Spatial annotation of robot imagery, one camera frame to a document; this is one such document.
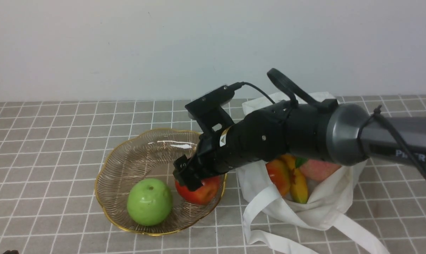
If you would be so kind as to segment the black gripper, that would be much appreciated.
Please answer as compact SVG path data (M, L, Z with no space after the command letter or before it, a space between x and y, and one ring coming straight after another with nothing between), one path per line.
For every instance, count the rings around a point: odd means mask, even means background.
M173 162L173 176L180 186L197 191L199 177L223 175L256 161L272 161L284 154L304 159L326 158L326 108L282 100L252 111L234 123L224 111L226 126L203 134L195 155Z

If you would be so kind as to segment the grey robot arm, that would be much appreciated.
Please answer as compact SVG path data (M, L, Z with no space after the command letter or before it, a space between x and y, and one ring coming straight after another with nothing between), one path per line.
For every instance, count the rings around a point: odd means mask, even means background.
M234 123L220 103L195 100L185 108L203 134L191 158L174 161L173 175L189 191L202 180L284 154L353 166L370 157L415 166L426 180L426 117L385 118L355 104L326 99L321 108L282 100Z

